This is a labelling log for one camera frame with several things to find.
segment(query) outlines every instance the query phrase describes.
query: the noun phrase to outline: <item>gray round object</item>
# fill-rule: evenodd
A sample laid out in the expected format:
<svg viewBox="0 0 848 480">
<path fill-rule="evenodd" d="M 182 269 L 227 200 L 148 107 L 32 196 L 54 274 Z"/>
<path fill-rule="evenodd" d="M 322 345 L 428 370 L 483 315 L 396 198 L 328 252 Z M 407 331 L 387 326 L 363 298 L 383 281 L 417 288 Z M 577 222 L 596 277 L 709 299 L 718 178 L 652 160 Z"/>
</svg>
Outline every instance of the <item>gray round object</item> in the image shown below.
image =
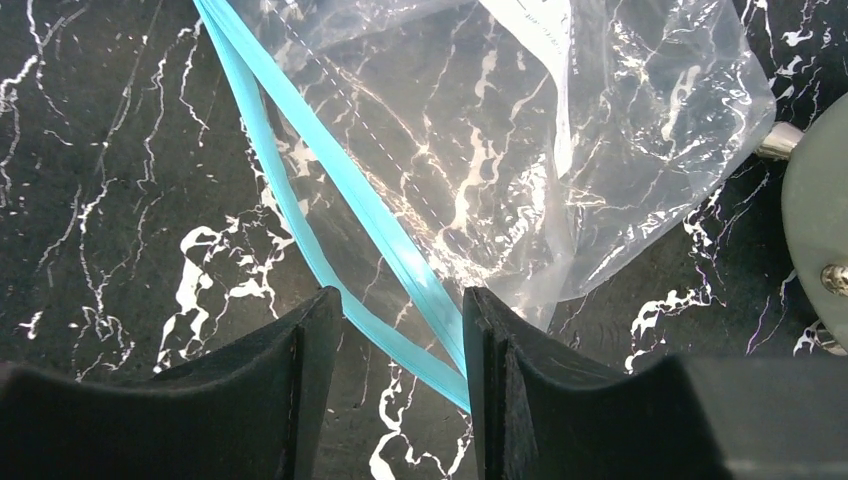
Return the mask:
<svg viewBox="0 0 848 480">
<path fill-rule="evenodd" d="M 798 279 L 822 323 L 848 346 L 848 95 L 793 150 L 783 180 L 783 228 Z"/>
</svg>

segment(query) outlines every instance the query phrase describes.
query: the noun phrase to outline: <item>plastic bag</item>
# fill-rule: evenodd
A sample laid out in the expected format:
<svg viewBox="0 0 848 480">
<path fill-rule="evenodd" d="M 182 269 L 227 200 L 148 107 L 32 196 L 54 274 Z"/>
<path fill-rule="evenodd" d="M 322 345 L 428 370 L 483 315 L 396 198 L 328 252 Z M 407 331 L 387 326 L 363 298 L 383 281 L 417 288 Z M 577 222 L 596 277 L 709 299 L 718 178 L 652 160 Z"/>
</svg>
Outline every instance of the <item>plastic bag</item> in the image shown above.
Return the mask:
<svg viewBox="0 0 848 480">
<path fill-rule="evenodd" d="M 588 293 L 675 225 L 773 121 L 729 0 L 229 5 L 349 156 L 338 162 L 355 164 L 350 176 L 364 174 L 364 193 L 404 232 L 384 234 L 376 204 L 360 202 L 343 172 L 328 175 L 337 160 L 316 158 L 266 95 L 323 256 L 368 310 L 423 347 L 433 346 L 428 323 L 453 313 L 428 306 L 424 321 L 415 307 L 427 302 L 412 300 L 442 287 L 458 305 L 463 287 L 486 285 L 547 328 L 556 302 Z M 414 255 L 389 252 L 409 239 Z M 445 347 L 463 370 L 461 325 L 445 325 L 460 329 L 460 345 Z"/>
</svg>

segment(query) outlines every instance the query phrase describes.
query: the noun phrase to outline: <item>blue zipper seal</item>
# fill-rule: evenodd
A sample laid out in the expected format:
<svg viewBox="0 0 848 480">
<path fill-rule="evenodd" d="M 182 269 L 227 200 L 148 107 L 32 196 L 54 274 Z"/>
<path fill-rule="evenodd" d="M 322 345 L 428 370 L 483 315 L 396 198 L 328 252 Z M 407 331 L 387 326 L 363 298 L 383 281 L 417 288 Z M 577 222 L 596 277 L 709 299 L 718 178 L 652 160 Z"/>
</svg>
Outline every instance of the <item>blue zipper seal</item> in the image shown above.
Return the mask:
<svg viewBox="0 0 848 480">
<path fill-rule="evenodd" d="M 194 0 L 212 38 L 259 163 L 318 282 L 342 294 L 345 315 L 399 365 L 466 412 L 462 315 L 415 244 L 297 88 L 225 0 Z M 279 157 L 257 81 L 310 146 L 461 374 L 374 316 L 342 284 L 301 212 Z"/>
</svg>

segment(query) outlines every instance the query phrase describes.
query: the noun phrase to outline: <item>black marble table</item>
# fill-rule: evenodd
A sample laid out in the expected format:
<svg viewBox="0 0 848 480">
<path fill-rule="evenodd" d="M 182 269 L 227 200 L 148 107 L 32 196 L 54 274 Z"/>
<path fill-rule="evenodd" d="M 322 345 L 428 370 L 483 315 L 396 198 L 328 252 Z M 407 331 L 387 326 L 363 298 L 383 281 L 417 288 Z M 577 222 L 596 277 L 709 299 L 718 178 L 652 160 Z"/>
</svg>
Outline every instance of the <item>black marble table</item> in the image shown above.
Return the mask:
<svg viewBox="0 0 848 480">
<path fill-rule="evenodd" d="M 848 92 L 844 4 L 737 8 L 780 120 L 805 128 Z M 191 2 L 0 0 L 0 38 L 0 357 L 145 378 L 314 292 Z M 749 159 L 549 333 L 623 371 L 844 354 L 795 280 L 784 169 Z M 346 325 L 316 478 L 470 479 L 472 441 L 468 415 Z"/>
</svg>

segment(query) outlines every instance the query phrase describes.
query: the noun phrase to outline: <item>transparent ziplock bag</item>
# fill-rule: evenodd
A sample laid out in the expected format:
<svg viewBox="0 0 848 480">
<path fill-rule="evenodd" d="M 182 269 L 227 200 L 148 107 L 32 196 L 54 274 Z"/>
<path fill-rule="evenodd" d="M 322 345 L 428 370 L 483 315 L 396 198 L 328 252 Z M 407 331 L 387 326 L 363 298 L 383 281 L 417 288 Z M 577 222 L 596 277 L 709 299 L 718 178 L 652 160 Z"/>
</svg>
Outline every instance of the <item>transparent ziplock bag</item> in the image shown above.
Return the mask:
<svg viewBox="0 0 848 480">
<path fill-rule="evenodd" d="M 546 329 L 774 118 L 729 0 L 195 3 L 316 276 L 466 409 L 464 287 Z"/>
</svg>

